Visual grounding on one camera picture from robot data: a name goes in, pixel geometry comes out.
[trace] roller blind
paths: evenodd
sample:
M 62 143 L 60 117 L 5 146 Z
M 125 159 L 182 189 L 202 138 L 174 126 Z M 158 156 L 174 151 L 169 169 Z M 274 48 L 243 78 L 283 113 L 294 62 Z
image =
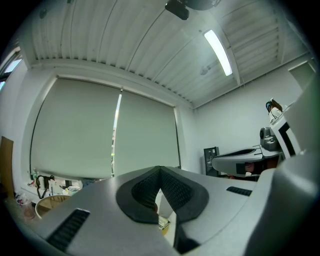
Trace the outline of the roller blind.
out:
M 124 91 L 114 145 L 114 175 L 151 166 L 179 166 L 174 109 Z
M 58 79 L 46 96 L 32 138 L 31 169 L 61 176 L 111 176 L 119 89 Z

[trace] fluorescent light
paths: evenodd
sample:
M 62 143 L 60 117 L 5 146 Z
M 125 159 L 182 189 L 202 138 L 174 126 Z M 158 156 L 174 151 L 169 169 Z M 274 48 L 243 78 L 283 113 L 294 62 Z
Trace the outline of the fluorescent light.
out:
M 205 33 L 204 37 L 205 39 L 207 39 L 212 49 L 214 50 L 216 56 L 218 57 L 225 75 L 226 76 L 231 75 L 232 69 L 231 69 L 226 51 L 222 46 L 221 42 L 219 41 L 219 38 L 216 36 L 216 34 L 212 30 Z

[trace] corrugated metal ceiling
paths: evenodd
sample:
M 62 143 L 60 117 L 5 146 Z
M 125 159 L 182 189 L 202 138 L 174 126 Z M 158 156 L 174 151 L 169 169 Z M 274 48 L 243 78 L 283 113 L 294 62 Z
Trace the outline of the corrugated metal ceiling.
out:
M 257 69 L 269 67 L 270 63 L 281 65 L 307 52 L 290 27 L 281 24 L 268 1 L 222 0 L 208 11 L 190 9 L 186 21 L 166 11 L 166 2 L 51 1 L 32 15 L 36 59 L 29 62 L 74 59 L 114 66 L 154 82 L 155 87 L 163 86 L 197 106 L 206 95 L 239 85 L 235 70 L 225 76 L 203 36 L 214 29 L 205 18 L 208 15 L 217 20 L 215 27 L 218 25 L 227 38 L 241 83 Z

